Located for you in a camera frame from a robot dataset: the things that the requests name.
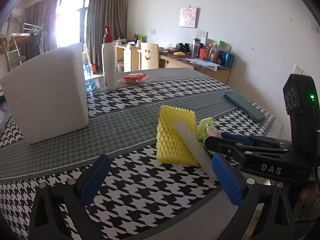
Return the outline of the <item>green pink plastic bag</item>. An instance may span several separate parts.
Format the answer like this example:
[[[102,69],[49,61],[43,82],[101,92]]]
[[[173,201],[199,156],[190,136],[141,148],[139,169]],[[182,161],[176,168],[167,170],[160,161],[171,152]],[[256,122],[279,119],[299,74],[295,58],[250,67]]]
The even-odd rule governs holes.
[[[208,117],[202,119],[196,128],[196,137],[198,141],[204,143],[208,137],[222,138],[219,130],[214,126],[214,119]]]

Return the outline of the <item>red snack packet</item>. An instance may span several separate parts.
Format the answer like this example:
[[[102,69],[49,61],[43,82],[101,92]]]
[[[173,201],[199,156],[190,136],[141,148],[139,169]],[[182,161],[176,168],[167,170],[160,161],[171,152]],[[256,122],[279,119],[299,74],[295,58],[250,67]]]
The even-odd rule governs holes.
[[[120,83],[125,83],[129,85],[139,85],[141,83],[144,83],[148,78],[149,76],[144,73],[137,73],[126,75],[118,81]]]

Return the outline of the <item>right brown curtain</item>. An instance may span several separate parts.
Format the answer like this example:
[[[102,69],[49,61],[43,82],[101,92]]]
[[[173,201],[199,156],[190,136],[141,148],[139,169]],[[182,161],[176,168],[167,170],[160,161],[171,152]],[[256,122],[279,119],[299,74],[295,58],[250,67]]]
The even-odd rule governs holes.
[[[128,0],[89,0],[87,9],[86,43],[90,63],[96,64],[105,31],[102,26],[112,27],[115,38],[127,38]]]

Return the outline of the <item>brown curtain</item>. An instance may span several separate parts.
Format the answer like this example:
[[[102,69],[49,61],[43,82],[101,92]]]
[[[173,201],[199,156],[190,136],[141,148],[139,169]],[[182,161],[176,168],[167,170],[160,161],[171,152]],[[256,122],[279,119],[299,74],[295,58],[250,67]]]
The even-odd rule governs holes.
[[[112,27],[115,38],[127,38],[128,0],[89,0],[87,9],[86,43],[90,63],[96,64],[105,31],[102,26]]]
[[[21,52],[26,60],[57,48],[55,27],[58,0],[41,0],[22,10],[22,23],[41,27],[38,38],[31,37]]]

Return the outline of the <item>light wooden desk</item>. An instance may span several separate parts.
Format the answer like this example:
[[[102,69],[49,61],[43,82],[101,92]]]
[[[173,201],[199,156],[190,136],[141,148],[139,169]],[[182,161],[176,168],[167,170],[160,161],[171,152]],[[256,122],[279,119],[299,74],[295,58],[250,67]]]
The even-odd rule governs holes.
[[[140,70],[140,48],[117,45],[115,48],[116,63],[124,61],[124,72]],[[204,66],[193,64],[188,61],[189,57],[174,56],[173,53],[159,54],[159,68],[190,68],[208,77],[216,79],[221,83],[227,84],[231,70],[217,66],[217,70],[211,70]]]

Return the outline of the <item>metal bunk bed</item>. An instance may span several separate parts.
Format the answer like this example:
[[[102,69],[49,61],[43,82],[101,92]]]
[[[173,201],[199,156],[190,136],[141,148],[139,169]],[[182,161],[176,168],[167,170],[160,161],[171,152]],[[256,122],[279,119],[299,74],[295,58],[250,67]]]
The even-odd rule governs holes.
[[[11,13],[5,22],[7,26],[6,33],[3,34],[1,29],[1,55],[5,55],[8,72],[26,61],[26,57],[21,55],[21,47],[25,44],[31,42],[36,46],[40,54],[43,54],[44,39],[47,34],[43,27],[30,23],[23,23],[20,33],[12,33],[10,24],[14,20],[17,20],[17,18],[14,18],[13,13]]]

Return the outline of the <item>left brown curtain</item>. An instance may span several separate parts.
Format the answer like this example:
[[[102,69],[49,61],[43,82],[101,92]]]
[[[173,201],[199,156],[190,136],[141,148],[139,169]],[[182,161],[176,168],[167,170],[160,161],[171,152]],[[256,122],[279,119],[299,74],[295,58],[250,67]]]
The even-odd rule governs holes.
[[[38,38],[31,37],[21,52],[26,60],[57,48],[55,27],[58,0],[41,0],[22,10],[22,23],[41,27]]]

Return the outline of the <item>dark green phone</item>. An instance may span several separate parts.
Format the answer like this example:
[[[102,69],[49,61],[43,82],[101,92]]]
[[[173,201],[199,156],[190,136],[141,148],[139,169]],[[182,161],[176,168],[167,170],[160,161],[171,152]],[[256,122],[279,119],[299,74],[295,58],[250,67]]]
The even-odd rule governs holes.
[[[259,109],[257,109],[255,106],[253,106],[249,101],[247,101],[239,94],[235,92],[227,92],[224,93],[224,98],[230,101],[236,107],[238,107],[238,109],[246,113],[255,122],[261,122],[265,119],[264,113],[259,111]]]

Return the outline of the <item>yellow foam net sleeve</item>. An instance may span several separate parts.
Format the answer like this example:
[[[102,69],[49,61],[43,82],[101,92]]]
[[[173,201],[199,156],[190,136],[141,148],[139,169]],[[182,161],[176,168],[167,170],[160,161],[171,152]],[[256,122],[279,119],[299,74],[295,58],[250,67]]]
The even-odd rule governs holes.
[[[190,131],[196,132],[196,114],[194,111],[162,105],[159,110],[157,125],[157,160],[164,164],[179,164],[199,167],[173,125],[182,120]]]

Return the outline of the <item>glass balcony door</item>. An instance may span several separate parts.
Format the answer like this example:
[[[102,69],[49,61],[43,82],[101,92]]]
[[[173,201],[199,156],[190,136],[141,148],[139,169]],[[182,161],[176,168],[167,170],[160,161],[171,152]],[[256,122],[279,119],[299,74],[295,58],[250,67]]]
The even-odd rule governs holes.
[[[86,44],[89,0],[58,0],[55,37],[57,47]]]

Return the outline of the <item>teal can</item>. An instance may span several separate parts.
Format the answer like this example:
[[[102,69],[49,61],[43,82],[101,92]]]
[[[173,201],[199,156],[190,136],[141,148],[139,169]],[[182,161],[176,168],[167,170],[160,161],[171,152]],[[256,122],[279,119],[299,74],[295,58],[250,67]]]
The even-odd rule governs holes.
[[[233,61],[234,61],[234,55],[231,53],[226,53],[225,54],[225,67],[232,69]]]

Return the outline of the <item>white lotion pump bottle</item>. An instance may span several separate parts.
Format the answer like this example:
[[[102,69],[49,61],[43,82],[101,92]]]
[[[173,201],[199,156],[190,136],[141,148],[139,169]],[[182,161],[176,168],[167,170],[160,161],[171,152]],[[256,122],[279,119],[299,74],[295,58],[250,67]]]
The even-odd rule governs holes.
[[[117,74],[112,27],[110,25],[105,25],[101,28],[105,31],[104,43],[101,51],[105,85],[108,91],[114,91],[117,88]]]

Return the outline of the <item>pink cartoon wall picture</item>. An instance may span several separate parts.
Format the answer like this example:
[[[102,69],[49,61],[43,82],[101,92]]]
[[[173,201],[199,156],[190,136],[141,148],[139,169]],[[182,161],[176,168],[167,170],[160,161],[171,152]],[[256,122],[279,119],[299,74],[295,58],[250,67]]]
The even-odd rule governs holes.
[[[197,18],[197,7],[182,8],[180,10],[179,27],[195,28]]]

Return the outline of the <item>wooden smiley face chair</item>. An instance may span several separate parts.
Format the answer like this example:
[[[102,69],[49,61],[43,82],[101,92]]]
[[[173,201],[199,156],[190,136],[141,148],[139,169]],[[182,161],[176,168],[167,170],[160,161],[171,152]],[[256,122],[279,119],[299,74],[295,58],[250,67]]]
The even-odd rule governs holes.
[[[143,42],[140,45],[139,69],[149,70],[159,68],[159,47],[155,43]]]

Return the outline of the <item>white styrofoam box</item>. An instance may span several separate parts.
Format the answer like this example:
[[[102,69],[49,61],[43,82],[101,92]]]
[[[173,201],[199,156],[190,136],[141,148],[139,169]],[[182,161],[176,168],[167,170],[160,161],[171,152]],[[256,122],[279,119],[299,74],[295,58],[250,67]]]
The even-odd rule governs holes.
[[[88,125],[80,43],[29,59],[3,76],[1,87],[13,120],[29,144]]]

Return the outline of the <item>yellow object on desk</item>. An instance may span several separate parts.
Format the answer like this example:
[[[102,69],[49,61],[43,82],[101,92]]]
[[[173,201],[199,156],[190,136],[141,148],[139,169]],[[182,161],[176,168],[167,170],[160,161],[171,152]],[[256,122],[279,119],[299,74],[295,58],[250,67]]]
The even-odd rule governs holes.
[[[180,51],[174,52],[174,56],[184,56],[184,55],[185,55],[185,53],[180,52]]]

